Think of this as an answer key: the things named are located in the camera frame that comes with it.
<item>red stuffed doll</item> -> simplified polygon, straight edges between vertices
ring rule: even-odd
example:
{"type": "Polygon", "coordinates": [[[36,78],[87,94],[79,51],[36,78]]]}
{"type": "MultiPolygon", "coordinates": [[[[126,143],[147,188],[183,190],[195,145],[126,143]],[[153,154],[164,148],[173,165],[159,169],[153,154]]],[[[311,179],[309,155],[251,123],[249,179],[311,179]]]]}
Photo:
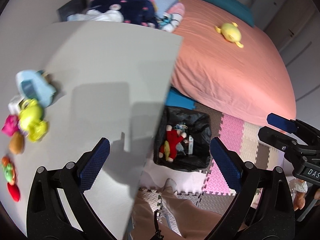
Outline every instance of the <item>red stuffed doll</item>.
{"type": "Polygon", "coordinates": [[[162,158],[165,155],[165,159],[168,162],[173,162],[177,156],[176,145],[187,136],[185,132],[181,133],[182,130],[172,130],[171,125],[167,125],[167,140],[160,147],[159,157],[162,158]]]}

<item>orange bed sheet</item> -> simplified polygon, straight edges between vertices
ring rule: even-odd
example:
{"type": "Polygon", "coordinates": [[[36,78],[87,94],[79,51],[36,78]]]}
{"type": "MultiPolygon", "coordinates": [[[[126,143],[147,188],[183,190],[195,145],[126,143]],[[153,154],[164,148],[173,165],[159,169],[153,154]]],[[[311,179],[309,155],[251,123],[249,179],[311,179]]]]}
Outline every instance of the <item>orange bed sheet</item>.
{"type": "Polygon", "coordinates": [[[172,85],[196,101],[259,126],[275,113],[295,119],[296,104],[285,65],[270,38],[202,0],[182,0],[185,16],[175,34],[184,37],[172,85]],[[214,26],[236,22],[244,48],[214,26]]]}

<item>trash bag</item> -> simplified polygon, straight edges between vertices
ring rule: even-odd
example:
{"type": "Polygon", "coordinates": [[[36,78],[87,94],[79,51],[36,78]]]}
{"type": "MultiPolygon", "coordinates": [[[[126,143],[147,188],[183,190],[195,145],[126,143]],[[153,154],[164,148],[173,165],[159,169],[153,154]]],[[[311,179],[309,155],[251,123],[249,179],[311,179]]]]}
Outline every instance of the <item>trash bag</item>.
{"type": "Polygon", "coordinates": [[[154,141],[153,161],[155,164],[186,172],[207,168],[210,163],[210,124],[210,116],[208,114],[182,107],[165,106],[154,141]],[[181,143],[185,151],[178,151],[177,157],[170,163],[165,160],[165,157],[159,158],[159,149],[166,140],[166,126],[171,125],[174,127],[179,123],[184,123],[188,127],[185,130],[187,133],[186,138],[189,135],[193,137],[193,153],[188,155],[188,147],[181,143]]]}

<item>table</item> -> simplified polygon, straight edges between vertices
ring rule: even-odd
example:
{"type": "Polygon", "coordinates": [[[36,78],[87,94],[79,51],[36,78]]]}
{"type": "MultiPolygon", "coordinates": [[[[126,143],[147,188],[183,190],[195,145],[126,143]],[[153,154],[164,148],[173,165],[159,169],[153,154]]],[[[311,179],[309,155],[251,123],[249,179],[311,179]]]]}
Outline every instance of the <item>table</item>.
{"type": "MultiPolygon", "coordinates": [[[[125,23],[64,22],[44,28],[25,54],[17,55],[21,65],[12,71],[45,69],[59,91],[45,109],[48,134],[38,143],[26,141],[22,155],[11,155],[21,200],[15,204],[1,198],[1,202],[5,208],[16,205],[10,215],[20,230],[26,234],[28,196],[36,169],[60,169],[76,162],[106,137],[110,155],[92,189],[84,194],[105,226],[122,239],[181,40],[171,33],[125,23]]],[[[7,111],[3,106],[1,115],[7,111]]],[[[0,183],[2,191],[4,180],[0,183]]],[[[80,228],[65,195],[59,194],[71,224],[80,228]]]]}

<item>yellow plastic toy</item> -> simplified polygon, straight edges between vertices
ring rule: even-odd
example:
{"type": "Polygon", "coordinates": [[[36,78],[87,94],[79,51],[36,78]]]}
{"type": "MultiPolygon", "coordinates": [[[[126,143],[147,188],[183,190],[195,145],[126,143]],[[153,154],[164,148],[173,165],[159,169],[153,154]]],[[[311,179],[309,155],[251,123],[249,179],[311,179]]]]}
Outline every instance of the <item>yellow plastic toy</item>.
{"type": "Polygon", "coordinates": [[[28,99],[21,106],[19,127],[27,132],[31,142],[38,141],[48,131],[48,124],[42,120],[43,109],[36,99],[28,99]]]}
{"type": "Polygon", "coordinates": [[[218,33],[221,33],[227,41],[234,42],[239,48],[243,48],[243,44],[240,43],[241,33],[236,23],[224,23],[221,28],[215,26],[218,33]]]}

